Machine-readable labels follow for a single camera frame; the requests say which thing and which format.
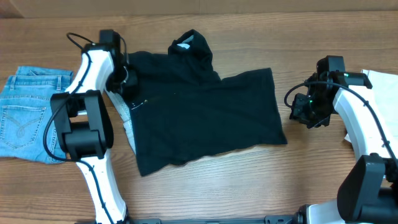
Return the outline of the black shorts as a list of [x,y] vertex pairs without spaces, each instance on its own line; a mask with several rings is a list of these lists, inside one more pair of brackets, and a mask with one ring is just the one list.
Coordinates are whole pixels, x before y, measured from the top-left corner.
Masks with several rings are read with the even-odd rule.
[[220,78],[212,58],[196,30],[174,40],[166,54],[129,55],[128,71],[138,84],[124,96],[108,96],[141,176],[204,156],[287,143],[271,69]]

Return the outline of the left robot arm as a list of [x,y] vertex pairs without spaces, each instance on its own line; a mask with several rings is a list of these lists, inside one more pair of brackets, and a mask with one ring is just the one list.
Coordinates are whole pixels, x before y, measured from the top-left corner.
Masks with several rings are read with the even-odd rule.
[[111,163],[114,133],[102,94],[130,98],[138,78],[129,71],[125,40],[114,30],[101,30],[99,41],[81,47],[81,66],[63,93],[52,95],[49,124],[55,126],[66,162],[77,164],[95,207],[95,223],[130,223]]

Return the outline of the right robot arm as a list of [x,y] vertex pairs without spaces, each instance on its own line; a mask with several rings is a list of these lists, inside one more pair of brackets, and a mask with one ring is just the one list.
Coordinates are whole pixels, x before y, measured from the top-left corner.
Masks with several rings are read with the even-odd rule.
[[302,86],[308,91],[295,95],[289,118],[310,129],[339,115],[356,163],[336,199],[300,207],[291,223],[397,223],[397,153],[368,76],[346,71],[342,56],[328,55]]

